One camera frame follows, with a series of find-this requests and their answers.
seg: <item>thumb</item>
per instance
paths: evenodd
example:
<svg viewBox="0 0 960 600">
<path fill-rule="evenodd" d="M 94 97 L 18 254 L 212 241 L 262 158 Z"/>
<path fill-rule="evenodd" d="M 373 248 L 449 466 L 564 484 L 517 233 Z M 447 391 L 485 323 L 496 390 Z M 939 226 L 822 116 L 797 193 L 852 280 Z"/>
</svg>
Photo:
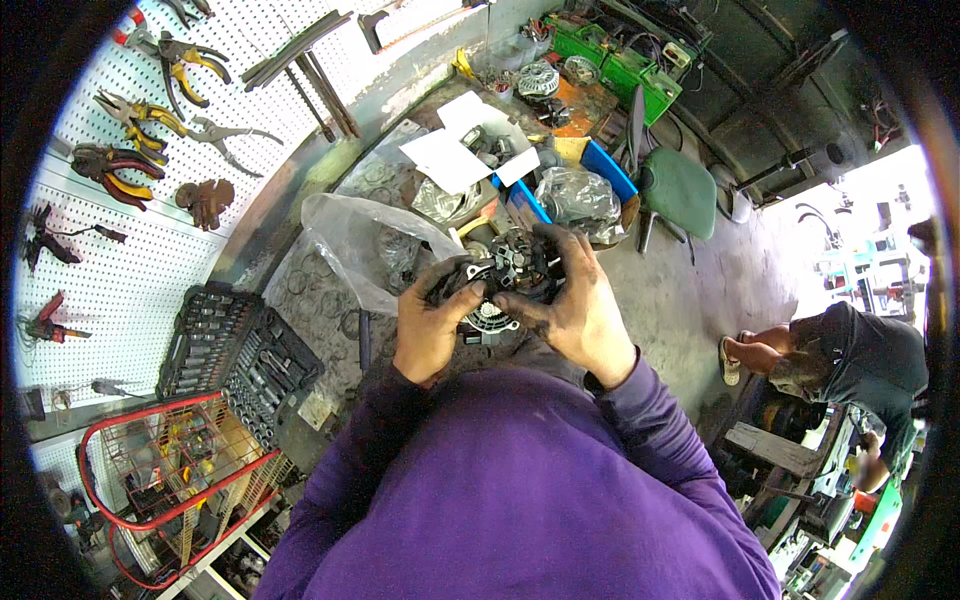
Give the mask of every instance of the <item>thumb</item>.
<svg viewBox="0 0 960 600">
<path fill-rule="evenodd" d="M 521 325 L 546 335 L 549 327 L 549 309 L 539 302 L 513 292 L 493 296 L 493 304 L 520 322 Z"/>
<path fill-rule="evenodd" d="M 474 281 L 461 288 L 450 297 L 450 300 L 447 300 L 443 306 L 437 309 L 437 316 L 448 323 L 456 324 L 460 322 L 468 312 L 480 305 L 486 289 L 483 281 Z"/>
</svg>

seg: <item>red metal frame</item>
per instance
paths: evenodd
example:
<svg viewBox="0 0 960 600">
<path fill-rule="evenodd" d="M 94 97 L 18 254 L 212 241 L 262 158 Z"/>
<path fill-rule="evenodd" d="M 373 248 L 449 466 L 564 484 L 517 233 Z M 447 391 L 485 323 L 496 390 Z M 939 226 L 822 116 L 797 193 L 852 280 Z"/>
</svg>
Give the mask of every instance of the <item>red metal frame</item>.
<svg viewBox="0 0 960 600">
<path fill-rule="evenodd" d="M 109 530 L 109 532 L 108 532 L 108 537 L 107 537 L 107 543 L 108 543 L 109 546 L 110 546 L 110 553 L 113 555 L 113 562 L 117 565 L 117 568 L 120 569 L 120 572 L 123 573 L 123 574 L 127 577 L 127 579 L 131 580 L 132 582 L 134 582 L 135 584 L 137 584 L 137 585 L 140 586 L 141 588 L 146 588 L 146 589 L 167 589 L 168 587 L 170 587 L 171 584 L 173 584 L 175 581 L 177 581 L 177 580 L 183 575 L 183 573 L 185 573 L 186 571 L 190 570 L 190 568 L 191 568 L 194 564 L 196 564 L 201 558 L 203 558 L 204 556 L 206 556 L 207 553 L 210 552 L 210 550 L 212 550 L 212 549 L 215 548 L 216 546 L 220 545 L 220 542 L 221 542 L 221 541 L 225 540 L 225 539 L 227 538 L 227 536 L 229 536 L 229 535 L 232 534 L 234 531 L 236 531 L 237 528 L 240 527 L 240 525 L 243 525 L 245 522 L 247 522 L 247 519 L 249 519 L 251 516 L 253 516 L 254 514 L 256 514 L 257 511 L 259 511 L 259 510 L 260 510 L 261 508 L 263 508 L 268 502 L 270 502 L 270 500 L 273 499 L 273 497 L 274 497 L 275 495 L 276 495 L 276 492 L 273 492 L 273 493 L 271 493 L 270 495 L 268 495 L 268 496 L 266 497 L 266 499 L 264 499 L 262 502 L 260 502 L 259 504 L 257 504 L 256 507 L 255 507 L 252 511 L 250 511 L 246 516 L 244 516 L 243 518 L 241 518 L 240 520 L 238 520 L 238 521 L 237 521 L 236 523 L 234 523 L 229 529 L 227 529 L 227 530 L 224 532 L 224 534 L 223 534 L 222 536 L 220 536 L 220 538 L 218 538 L 216 541 L 214 541 L 213 543 L 211 543 L 209 546 L 207 546 L 206 548 L 204 548 L 203 550 L 201 550 L 200 552 L 198 552 L 196 556 L 194 556 L 193 558 L 190 559 L 190 561 L 187 563 L 187 565 L 186 565 L 184 568 L 182 568 L 180 571 L 174 573 L 173 576 L 169 577 L 169 578 L 167 579 L 167 581 L 165 581 L 165 582 L 164 582 L 163 584 L 161 584 L 161 585 L 158 585 L 158 586 L 157 586 L 157 585 L 153 585 L 153 584 L 145 584 L 145 583 L 143 583 L 142 581 L 140 581 L 139 579 L 133 577 L 132 573 L 130 573 L 130 572 L 127 570 L 127 568 L 126 568 L 126 567 L 123 565 L 123 563 L 120 561 L 120 558 L 117 557 L 116 548 L 113 546 L 113 533 L 116 531 L 116 528 L 117 528 L 117 524 L 116 524 L 116 523 L 111 523 L 111 524 L 110 524 L 110 530 Z"/>
<path fill-rule="evenodd" d="M 106 429 L 108 427 L 112 427 L 113 425 L 129 423 L 133 420 L 144 419 L 152 415 L 158 415 L 160 413 L 174 411 L 179 408 L 184 408 L 194 404 L 199 404 L 201 402 L 206 402 L 208 400 L 216 400 L 220 397 L 221 397 L 221 394 L 219 392 L 216 392 L 216 393 L 208 394 L 205 396 L 195 396 L 195 397 L 190 397 L 183 400 L 176 400 L 173 402 L 169 402 L 167 404 L 155 406 L 153 408 L 146 408 L 143 410 L 128 413 L 126 415 L 120 415 L 118 417 L 111 417 L 109 419 L 104 419 L 97 423 L 94 423 L 93 425 L 90 425 L 90 427 L 84 433 L 84 437 L 80 441 L 80 456 L 78 461 L 79 462 L 78 467 L 80 469 L 81 479 L 84 481 L 84 488 L 86 489 L 87 495 L 90 497 L 93 503 L 97 506 L 97 508 L 100 509 L 100 512 L 103 514 L 104 517 L 107 518 L 107 520 L 109 520 L 114 526 L 123 527 L 124 529 L 128 529 L 130 531 L 140 531 L 140 532 L 152 531 L 156 529 L 158 526 L 162 525 L 163 523 L 166 523 L 167 521 L 173 518 L 176 518 L 179 515 L 182 515 L 187 509 L 193 506 L 196 506 L 201 501 L 209 498 L 214 493 L 219 492 L 229 484 L 233 483 L 234 481 L 244 476 L 245 474 L 253 471 L 255 468 L 265 464 L 267 461 L 274 458 L 280 453 L 279 450 L 274 450 L 273 452 L 264 454 L 263 456 L 256 459 L 255 461 L 236 470 L 233 474 L 225 477 L 224 479 L 221 479 L 220 481 L 209 486 L 202 492 L 194 494 L 189 499 L 177 504 L 173 508 L 169 509 L 168 511 L 162 513 L 159 516 L 154 517 L 150 521 L 147 521 L 144 523 L 136 523 L 132 521 L 127 521 L 115 515 L 114 513 L 112 513 L 104 504 L 104 502 L 100 499 L 100 496 L 97 495 L 95 487 L 91 484 L 92 477 L 90 473 L 87 472 L 87 468 L 86 468 L 86 465 L 87 465 L 86 445 L 89 442 L 90 438 L 93 436 L 93 434 L 103 429 Z"/>
</svg>

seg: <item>green chair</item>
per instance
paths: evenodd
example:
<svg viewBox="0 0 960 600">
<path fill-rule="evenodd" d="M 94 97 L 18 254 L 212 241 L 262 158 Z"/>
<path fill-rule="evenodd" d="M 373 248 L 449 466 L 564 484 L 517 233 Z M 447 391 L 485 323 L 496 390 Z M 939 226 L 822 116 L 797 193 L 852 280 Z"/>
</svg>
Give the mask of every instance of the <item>green chair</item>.
<svg viewBox="0 0 960 600">
<path fill-rule="evenodd" d="M 628 133 L 628 173 L 633 171 L 640 192 L 639 236 L 636 251 L 644 254 L 650 241 L 654 221 L 660 219 L 681 243 L 689 243 L 689 235 L 709 240 L 713 235 L 716 215 L 716 184 L 709 171 L 689 156 L 672 148 L 651 149 L 643 126 L 643 87 L 634 94 L 631 131 Z M 629 169 L 631 163 L 638 169 Z"/>
</svg>

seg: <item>chair seat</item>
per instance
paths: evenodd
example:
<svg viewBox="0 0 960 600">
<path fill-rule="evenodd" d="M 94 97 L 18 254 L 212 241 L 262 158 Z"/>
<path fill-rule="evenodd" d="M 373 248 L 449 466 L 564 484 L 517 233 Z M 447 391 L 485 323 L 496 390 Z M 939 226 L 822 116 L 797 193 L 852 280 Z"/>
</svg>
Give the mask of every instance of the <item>chair seat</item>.
<svg viewBox="0 0 960 600">
<path fill-rule="evenodd" d="M 707 169 L 672 148 L 655 148 L 643 162 L 640 193 L 644 210 L 685 229 L 702 240 L 713 235 L 716 184 Z"/>
</svg>

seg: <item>purple sleeve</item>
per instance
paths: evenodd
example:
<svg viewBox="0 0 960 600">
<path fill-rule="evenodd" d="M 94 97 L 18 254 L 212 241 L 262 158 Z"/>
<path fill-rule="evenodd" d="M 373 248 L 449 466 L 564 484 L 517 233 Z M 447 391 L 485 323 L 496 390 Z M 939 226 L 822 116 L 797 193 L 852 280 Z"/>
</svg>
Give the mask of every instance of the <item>purple sleeve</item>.
<svg viewBox="0 0 960 600">
<path fill-rule="evenodd" d="M 307 479 L 254 598 L 301 598 L 333 543 L 367 512 L 387 467 L 428 414 L 427 393 L 391 365 L 360 384 L 350 422 Z"/>
<path fill-rule="evenodd" d="M 736 510 L 703 442 L 666 384 L 636 352 L 627 380 L 596 401 L 627 458 L 715 519 L 740 547 L 768 597 L 779 598 L 780 582 L 770 559 Z"/>
</svg>

